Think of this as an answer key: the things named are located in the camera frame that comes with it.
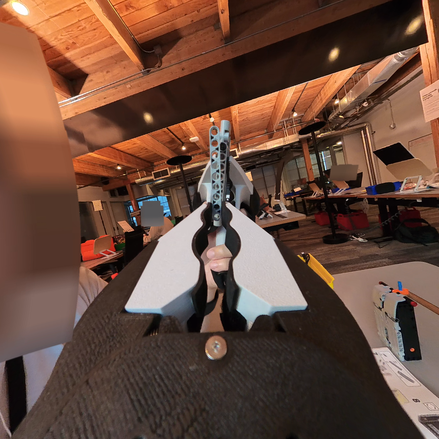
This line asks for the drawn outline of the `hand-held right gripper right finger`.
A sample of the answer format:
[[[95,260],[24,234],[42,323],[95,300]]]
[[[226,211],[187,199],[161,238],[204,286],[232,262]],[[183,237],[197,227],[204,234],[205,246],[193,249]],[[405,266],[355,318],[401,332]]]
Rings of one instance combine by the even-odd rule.
[[[248,330],[261,315],[308,306],[277,241],[230,203],[223,203],[225,245],[232,253],[223,295],[223,328]]]

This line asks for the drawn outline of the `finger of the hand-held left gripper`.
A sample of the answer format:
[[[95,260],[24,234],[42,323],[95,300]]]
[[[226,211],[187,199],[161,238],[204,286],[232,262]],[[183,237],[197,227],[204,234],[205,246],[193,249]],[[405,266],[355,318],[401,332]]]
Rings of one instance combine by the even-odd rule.
[[[227,183],[230,189],[228,202],[238,210],[254,211],[254,186],[232,156],[228,157]]]
[[[198,183],[198,206],[204,202],[212,203],[211,162],[208,162]]]

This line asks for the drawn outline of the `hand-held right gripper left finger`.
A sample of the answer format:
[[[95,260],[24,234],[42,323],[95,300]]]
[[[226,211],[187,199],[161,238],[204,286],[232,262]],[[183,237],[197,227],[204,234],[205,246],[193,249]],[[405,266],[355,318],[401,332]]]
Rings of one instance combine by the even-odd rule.
[[[207,304],[201,256],[208,246],[209,228],[210,203],[205,202],[162,236],[125,310],[173,316],[190,331],[199,331]]]

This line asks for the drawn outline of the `grey perforated building beam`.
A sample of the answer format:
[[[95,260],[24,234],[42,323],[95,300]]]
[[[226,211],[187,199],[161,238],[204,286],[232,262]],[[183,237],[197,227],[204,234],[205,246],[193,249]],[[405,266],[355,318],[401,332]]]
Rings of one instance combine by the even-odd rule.
[[[221,226],[222,217],[222,194],[220,183],[220,127],[212,126],[209,131],[210,138],[210,162],[212,182],[212,221],[216,227]]]
[[[220,124],[220,183],[222,201],[226,202],[227,197],[230,194],[230,179],[229,179],[229,154],[230,154],[230,134],[231,124],[227,120],[222,120]]]

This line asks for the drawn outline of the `grey office desk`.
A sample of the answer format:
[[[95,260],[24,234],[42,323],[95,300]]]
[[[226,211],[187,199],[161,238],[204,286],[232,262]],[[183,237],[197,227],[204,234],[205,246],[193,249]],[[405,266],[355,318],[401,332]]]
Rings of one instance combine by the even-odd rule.
[[[276,238],[280,239],[280,230],[294,230],[299,228],[299,221],[305,220],[306,215],[295,211],[268,211],[262,219],[256,217],[256,224],[263,228],[266,232],[273,234],[276,232]]]

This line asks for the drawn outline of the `long wooden desk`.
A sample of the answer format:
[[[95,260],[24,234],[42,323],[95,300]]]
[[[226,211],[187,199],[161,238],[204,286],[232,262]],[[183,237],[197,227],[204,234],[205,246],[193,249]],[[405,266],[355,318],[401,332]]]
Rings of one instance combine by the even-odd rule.
[[[354,199],[355,202],[358,202],[359,200],[367,200],[370,201],[372,205],[378,206],[378,211],[381,216],[382,236],[369,238],[369,240],[377,243],[392,241],[394,239],[393,229],[399,224],[399,221],[397,220],[399,216],[399,210],[397,209],[398,206],[439,207],[438,189],[410,193],[408,191],[396,191],[385,194],[368,195],[365,190],[360,191],[359,188],[354,189],[353,192],[349,189],[339,189],[335,193],[332,193],[331,190],[324,185],[323,189],[317,188],[314,192],[316,195],[307,197],[301,195],[301,198],[303,201],[325,202],[326,207],[329,209],[328,218],[330,221],[329,228],[331,233],[322,237],[322,242],[324,244],[342,244],[349,240],[353,240],[351,235],[343,233],[340,227],[337,229],[335,228],[335,219],[331,206],[338,202],[342,203],[342,201],[346,202],[350,199]]]

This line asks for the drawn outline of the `person's left hand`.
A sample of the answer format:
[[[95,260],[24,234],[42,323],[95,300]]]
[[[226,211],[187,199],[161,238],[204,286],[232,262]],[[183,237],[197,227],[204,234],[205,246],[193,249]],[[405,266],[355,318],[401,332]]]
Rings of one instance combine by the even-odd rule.
[[[201,332],[223,332],[224,329],[220,319],[223,291],[218,289],[217,284],[213,280],[212,271],[217,273],[227,271],[232,254],[226,246],[222,244],[208,249],[202,257],[205,261],[207,301],[212,301],[217,292],[219,296],[215,309],[204,317]]]

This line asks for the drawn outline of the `black floor lamp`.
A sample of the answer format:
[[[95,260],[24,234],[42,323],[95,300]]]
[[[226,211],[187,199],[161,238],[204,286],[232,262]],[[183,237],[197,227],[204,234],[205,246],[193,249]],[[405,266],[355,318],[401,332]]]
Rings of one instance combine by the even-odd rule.
[[[190,199],[190,194],[189,194],[189,189],[188,189],[188,184],[187,184],[187,179],[184,173],[184,167],[183,165],[189,163],[192,160],[192,157],[189,155],[179,155],[179,156],[175,156],[175,157],[171,157],[167,160],[167,164],[169,166],[177,166],[179,167],[182,179],[183,179],[183,184],[184,184],[184,190],[185,190],[185,194],[186,194],[186,198],[188,201],[188,205],[189,205],[189,210],[190,212],[193,212],[193,206],[192,206],[192,202]]]
[[[323,172],[323,167],[321,164],[320,154],[318,151],[318,146],[317,146],[317,142],[316,142],[316,135],[315,135],[315,132],[322,129],[325,125],[326,125],[326,123],[324,121],[311,123],[308,126],[300,129],[299,135],[304,136],[304,135],[311,134],[313,145],[314,145],[314,150],[315,150],[315,155],[316,155],[317,166],[318,166],[319,173],[320,173],[320,182],[321,182],[322,189],[323,189],[325,206],[328,208],[329,207],[329,198],[328,198],[328,192],[327,192],[327,188],[326,188],[326,177],[325,177],[324,172]],[[328,212],[328,217],[330,220],[331,234],[328,234],[328,235],[325,235],[322,237],[323,243],[324,244],[343,244],[343,243],[346,243],[348,241],[348,235],[345,233],[336,233],[334,219],[333,219],[331,211]]]

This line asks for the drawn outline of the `black office chair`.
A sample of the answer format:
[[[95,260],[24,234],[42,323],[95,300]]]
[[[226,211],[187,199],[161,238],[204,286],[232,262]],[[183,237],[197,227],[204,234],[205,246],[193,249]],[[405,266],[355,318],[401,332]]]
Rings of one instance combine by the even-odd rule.
[[[124,247],[124,266],[132,261],[144,248],[144,230],[137,228],[131,232],[125,232],[125,247]]]

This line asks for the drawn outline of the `yellow plastic bin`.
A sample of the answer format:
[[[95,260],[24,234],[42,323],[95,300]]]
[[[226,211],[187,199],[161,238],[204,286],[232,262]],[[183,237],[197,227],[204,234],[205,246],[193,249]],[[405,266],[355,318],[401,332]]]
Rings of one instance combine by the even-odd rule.
[[[304,261],[317,275],[319,275],[332,289],[334,277],[309,253],[302,252],[298,257]]]

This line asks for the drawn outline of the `small board on white stand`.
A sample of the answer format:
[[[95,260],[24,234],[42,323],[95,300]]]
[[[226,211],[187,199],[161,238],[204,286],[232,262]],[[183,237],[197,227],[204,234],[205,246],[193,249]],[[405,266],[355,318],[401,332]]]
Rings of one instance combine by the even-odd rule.
[[[94,240],[93,253],[97,257],[111,257],[116,254],[113,249],[113,239],[110,235],[103,235]]]

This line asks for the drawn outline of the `person's torso white shirt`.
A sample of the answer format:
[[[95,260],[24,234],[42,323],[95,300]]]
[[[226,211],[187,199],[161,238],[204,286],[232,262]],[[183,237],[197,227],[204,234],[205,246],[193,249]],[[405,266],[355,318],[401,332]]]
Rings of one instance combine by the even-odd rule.
[[[96,273],[90,269],[80,267],[74,326],[106,286],[107,282],[97,276]],[[64,344],[58,344],[23,356],[27,412],[34,406],[44,390],[63,347]],[[6,362],[1,362],[0,370],[0,437],[3,439],[10,438],[13,427],[10,426]]]

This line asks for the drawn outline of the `orange bag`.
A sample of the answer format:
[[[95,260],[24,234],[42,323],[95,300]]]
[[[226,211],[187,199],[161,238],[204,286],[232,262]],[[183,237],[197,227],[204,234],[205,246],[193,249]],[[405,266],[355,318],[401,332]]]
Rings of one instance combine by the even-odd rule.
[[[93,246],[94,246],[94,240],[87,240],[85,243],[81,244],[81,256],[83,261],[98,259],[97,255],[94,255]]]

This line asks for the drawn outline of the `blue plastic bin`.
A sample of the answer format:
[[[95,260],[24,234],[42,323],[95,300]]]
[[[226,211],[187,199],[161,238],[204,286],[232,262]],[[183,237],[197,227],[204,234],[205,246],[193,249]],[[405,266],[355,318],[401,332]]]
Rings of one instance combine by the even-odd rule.
[[[401,189],[402,183],[397,182],[385,182],[366,187],[366,193],[368,195],[382,195],[392,193]]]

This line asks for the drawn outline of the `grey black robot module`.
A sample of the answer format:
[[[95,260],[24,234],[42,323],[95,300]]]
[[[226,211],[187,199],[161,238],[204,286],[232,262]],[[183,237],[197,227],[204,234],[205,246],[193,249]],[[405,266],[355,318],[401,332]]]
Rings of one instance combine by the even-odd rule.
[[[421,360],[414,308],[417,303],[403,294],[402,285],[394,289],[379,282],[372,290],[377,332],[381,341],[399,361]]]

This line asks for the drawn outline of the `black duffel bag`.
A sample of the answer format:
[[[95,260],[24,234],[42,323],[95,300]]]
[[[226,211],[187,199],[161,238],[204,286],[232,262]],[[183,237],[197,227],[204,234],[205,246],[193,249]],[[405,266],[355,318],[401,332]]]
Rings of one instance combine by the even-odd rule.
[[[404,219],[393,232],[401,243],[432,244],[439,241],[439,233],[425,219]]]

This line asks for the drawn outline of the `open instruction booklet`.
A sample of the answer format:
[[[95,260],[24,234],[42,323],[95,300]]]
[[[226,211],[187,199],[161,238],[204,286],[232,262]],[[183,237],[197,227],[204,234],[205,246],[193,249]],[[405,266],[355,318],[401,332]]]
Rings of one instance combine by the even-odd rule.
[[[401,363],[389,348],[372,353],[395,398],[424,438],[439,437],[439,399]]]

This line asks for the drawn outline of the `silver air duct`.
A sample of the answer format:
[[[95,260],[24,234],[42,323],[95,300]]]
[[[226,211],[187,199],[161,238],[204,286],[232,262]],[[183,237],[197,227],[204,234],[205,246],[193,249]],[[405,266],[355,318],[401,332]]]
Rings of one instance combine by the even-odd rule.
[[[274,153],[279,152],[281,149],[290,147],[291,145],[299,142],[299,134],[290,134],[286,137],[276,138],[266,141],[255,147],[247,147],[238,149],[231,149],[230,156],[233,156],[235,160],[242,166],[250,163],[257,156],[270,155],[272,151]],[[185,176],[190,174],[203,173],[206,166],[209,164],[208,158],[199,160],[197,162],[190,161],[183,165]],[[180,168],[178,166],[168,166],[158,171],[152,172],[149,176],[138,177],[135,179],[135,184],[141,186],[146,184],[161,185],[166,179],[181,177]]]

